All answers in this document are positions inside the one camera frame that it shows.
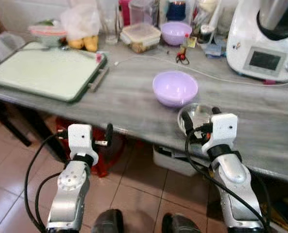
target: lavender plastic bowl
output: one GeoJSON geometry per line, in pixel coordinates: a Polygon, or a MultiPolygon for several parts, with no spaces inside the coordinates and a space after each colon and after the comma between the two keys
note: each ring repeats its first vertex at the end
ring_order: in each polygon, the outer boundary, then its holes
{"type": "Polygon", "coordinates": [[[180,22],[169,22],[161,25],[162,38],[169,45],[181,45],[184,42],[185,34],[191,34],[192,28],[180,22]]]}
{"type": "Polygon", "coordinates": [[[153,80],[157,99],[168,107],[182,107],[198,93],[198,84],[190,75],[180,71],[159,73],[153,80]]]}

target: white cord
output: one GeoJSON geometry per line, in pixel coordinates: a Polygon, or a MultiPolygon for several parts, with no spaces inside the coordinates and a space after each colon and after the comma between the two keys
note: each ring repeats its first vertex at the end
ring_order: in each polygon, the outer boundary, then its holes
{"type": "Polygon", "coordinates": [[[175,66],[178,66],[178,67],[181,67],[181,68],[185,68],[185,69],[189,69],[189,70],[194,71],[194,72],[196,72],[196,73],[205,75],[205,76],[207,76],[207,77],[209,77],[209,78],[211,78],[211,79],[215,79],[215,80],[219,80],[219,81],[223,81],[223,82],[228,82],[228,83],[237,83],[237,84],[244,84],[244,85],[251,85],[251,86],[265,86],[265,87],[286,86],[286,85],[288,85],[288,83],[264,85],[264,84],[254,84],[254,83],[237,82],[237,81],[232,81],[232,80],[227,80],[227,79],[221,79],[221,78],[215,77],[215,76],[213,76],[213,75],[209,75],[209,74],[206,74],[206,73],[204,73],[204,72],[198,71],[198,70],[196,70],[196,69],[190,68],[190,67],[188,67],[188,66],[183,66],[183,65],[177,64],[177,63],[175,63],[175,62],[168,61],[168,60],[163,59],[163,58],[153,57],[153,56],[147,56],[147,55],[132,56],[132,57],[129,57],[129,58],[127,58],[127,59],[125,59],[125,60],[122,60],[122,61],[116,61],[114,64],[115,64],[115,66],[118,66],[118,65],[119,65],[120,63],[122,63],[122,62],[127,62],[127,61],[129,61],[129,60],[136,59],[136,58],[151,58],[151,59],[155,59],[155,60],[167,62],[167,63],[170,63],[170,64],[172,64],[172,65],[175,65],[175,66]]]}

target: red stool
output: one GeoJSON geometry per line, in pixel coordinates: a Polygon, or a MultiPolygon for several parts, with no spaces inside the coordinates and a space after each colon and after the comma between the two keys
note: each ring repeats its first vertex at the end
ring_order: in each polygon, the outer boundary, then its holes
{"type": "MultiPolygon", "coordinates": [[[[61,117],[57,117],[56,120],[56,129],[65,130],[69,125],[75,124],[76,122],[71,120],[66,120],[61,117]]],[[[93,139],[97,141],[103,141],[105,135],[105,130],[93,127],[93,139]]],[[[70,149],[68,147],[68,140],[61,140],[63,146],[66,149],[67,155],[70,154],[70,149]]],[[[120,158],[125,147],[126,139],[123,135],[114,134],[112,145],[110,148],[100,148],[97,152],[99,155],[99,162],[92,167],[92,173],[98,175],[99,177],[104,177],[108,175],[108,170],[111,168],[120,158]],[[116,142],[120,141],[121,145],[116,146],[116,142]]]]}

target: plastic bag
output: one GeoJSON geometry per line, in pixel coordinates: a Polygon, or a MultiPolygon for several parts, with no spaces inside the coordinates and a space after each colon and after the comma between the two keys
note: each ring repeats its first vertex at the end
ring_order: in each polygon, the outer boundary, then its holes
{"type": "Polygon", "coordinates": [[[61,23],[68,33],[68,40],[99,34],[101,23],[97,4],[93,0],[90,2],[79,4],[61,14],[61,23]]]}

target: marble countertop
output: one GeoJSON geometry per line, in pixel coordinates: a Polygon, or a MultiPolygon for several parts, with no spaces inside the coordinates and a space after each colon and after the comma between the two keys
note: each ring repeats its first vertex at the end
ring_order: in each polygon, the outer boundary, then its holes
{"type": "Polygon", "coordinates": [[[200,49],[187,52],[190,60],[187,67],[202,74],[146,57],[175,62],[177,48],[159,46],[144,56],[136,55],[120,43],[101,44],[100,50],[108,52],[110,70],[98,90],[88,91],[79,102],[65,103],[3,87],[0,87],[0,99],[103,128],[111,122],[117,132],[184,150],[185,136],[177,125],[178,109],[161,105],[152,90],[157,73],[181,70],[198,81],[195,102],[238,115],[235,149],[240,151],[244,164],[288,181],[288,86],[252,86],[212,79],[207,75],[261,84],[237,75],[225,58],[207,59],[200,49]]]}

